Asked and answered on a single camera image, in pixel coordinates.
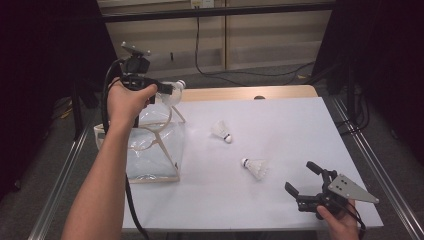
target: wall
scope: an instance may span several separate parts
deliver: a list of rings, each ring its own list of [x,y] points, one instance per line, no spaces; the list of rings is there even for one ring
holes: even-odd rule
[[[189,9],[190,1],[104,7],[103,14]],[[215,7],[258,6],[259,1],[217,0]],[[266,0],[261,5],[301,3]],[[207,71],[306,63],[315,60],[331,11],[200,18],[199,66]],[[150,72],[161,76],[195,72],[195,18],[108,23],[118,57],[123,41],[152,52]],[[171,52],[174,61],[170,60]]]

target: white tabletop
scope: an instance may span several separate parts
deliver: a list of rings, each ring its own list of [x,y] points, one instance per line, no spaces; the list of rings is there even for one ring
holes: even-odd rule
[[[322,178],[306,167],[313,161],[365,188],[321,98],[183,102],[186,119],[180,182],[132,184],[141,225],[154,231],[247,231],[322,229],[315,214],[299,212],[285,189],[321,192]],[[231,144],[210,133],[223,120]],[[257,181],[241,158],[269,160]],[[367,227],[382,226],[375,206],[357,202]],[[125,206],[124,229],[134,229]]]

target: black cable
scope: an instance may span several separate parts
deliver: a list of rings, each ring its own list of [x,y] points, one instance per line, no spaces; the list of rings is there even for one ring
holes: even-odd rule
[[[103,85],[101,115],[102,115],[103,129],[105,131],[105,135],[107,134],[109,130],[109,116],[107,111],[107,97],[109,95],[109,90],[116,82],[121,80],[121,79],[118,79],[111,82],[113,80],[113,77],[111,76],[111,74],[114,68],[117,66],[120,66],[120,64],[123,62],[124,60],[117,59],[111,64],[111,66],[109,67],[109,70],[106,73],[105,82]],[[131,187],[129,185],[127,175],[125,175],[125,193],[127,194],[128,207],[130,208],[131,217],[134,221],[135,226],[137,227],[138,231],[143,235],[143,237],[149,240],[150,239],[149,235],[147,234],[146,230],[141,226],[140,222],[138,221],[137,213],[135,211],[134,202],[132,199]]]
[[[112,71],[120,66],[121,63],[123,63],[124,60],[117,59],[113,61],[113,63],[110,65],[109,69],[107,70],[105,82],[103,84],[103,92],[102,92],[102,101],[100,104],[100,110],[102,115],[102,123],[103,123],[103,129],[105,131],[105,134],[109,130],[109,116],[107,112],[107,96],[109,94],[109,83],[113,80]]]
[[[365,223],[362,221],[361,215],[359,215],[358,210],[356,210],[356,207],[353,206],[353,204],[351,204],[350,202],[348,202],[348,204],[353,208],[353,210],[355,211],[355,213],[352,213],[348,208],[346,208],[346,206],[342,206],[340,203],[338,203],[337,201],[331,200],[331,202],[335,205],[337,205],[339,208],[341,208],[343,211],[345,211],[347,214],[349,214],[353,219],[355,219],[360,225],[360,229],[359,229],[359,233],[358,233],[358,237],[359,240],[361,240],[364,235],[365,232],[367,231],[367,227],[365,226]]]
[[[138,231],[143,235],[143,237],[147,240],[149,240],[149,235],[147,234],[146,230],[141,226],[140,222],[137,218],[137,213],[135,211],[134,202],[132,199],[131,194],[131,187],[130,182],[128,181],[128,176],[125,175],[125,192],[127,193],[127,201],[128,201],[128,207],[130,208],[131,216],[133,218],[134,224],[137,227]]]
[[[195,66],[196,66],[197,71],[205,77],[221,79],[221,80],[233,83],[235,85],[240,85],[240,86],[243,86],[243,87],[248,87],[248,86],[241,84],[241,83],[234,82],[234,81],[229,80],[227,78],[218,77],[218,76],[215,76],[215,75],[226,74],[226,73],[235,73],[235,74],[249,74],[249,75],[263,76],[263,77],[279,77],[279,76],[284,76],[284,75],[289,75],[289,74],[294,73],[294,76],[292,77],[292,79],[290,81],[282,84],[282,85],[288,85],[295,80],[297,72],[299,72],[301,69],[315,63],[315,61],[309,62],[307,64],[304,64],[304,65],[298,67],[297,69],[295,69],[293,71],[285,72],[285,73],[278,73],[278,74],[263,74],[263,73],[253,73],[253,72],[245,72],[245,71],[221,71],[221,72],[215,72],[215,73],[205,73],[200,69],[199,64],[198,64],[199,35],[200,35],[200,23],[199,23],[199,17],[197,17],[196,49],[195,49],[195,54],[194,54]]]
[[[361,97],[361,98],[363,98],[364,99],[364,102],[365,102],[365,110],[366,110],[366,114],[364,113],[364,121],[365,121],[365,124],[364,125],[357,125],[354,129],[352,129],[352,130],[348,130],[348,131],[346,131],[346,132],[342,132],[342,133],[340,133],[340,136],[344,136],[344,135],[348,135],[348,134],[353,134],[353,133],[356,133],[356,132],[359,132],[359,131],[361,131],[361,130],[364,130],[367,126],[368,126],[368,124],[369,124],[369,122],[370,122],[370,113],[369,113],[369,106],[368,106],[368,101],[366,100],[366,98],[365,97]]]

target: wrist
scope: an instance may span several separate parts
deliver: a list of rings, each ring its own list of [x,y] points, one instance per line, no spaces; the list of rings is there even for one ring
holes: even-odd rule
[[[122,134],[124,136],[129,135],[131,132],[131,128],[133,127],[134,122],[110,122],[109,123],[109,131],[114,132],[116,134]]]

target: white shuttlecock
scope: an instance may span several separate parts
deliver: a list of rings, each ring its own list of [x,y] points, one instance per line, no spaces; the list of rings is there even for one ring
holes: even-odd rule
[[[248,158],[243,158],[241,159],[241,165],[247,168],[249,172],[251,172],[253,176],[255,176],[255,178],[258,180],[264,178],[266,172],[268,171],[266,160],[252,160]]]
[[[211,132],[214,135],[224,139],[226,143],[231,143],[231,141],[233,140],[228,128],[225,126],[224,121],[222,120],[218,121],[212,126]]]

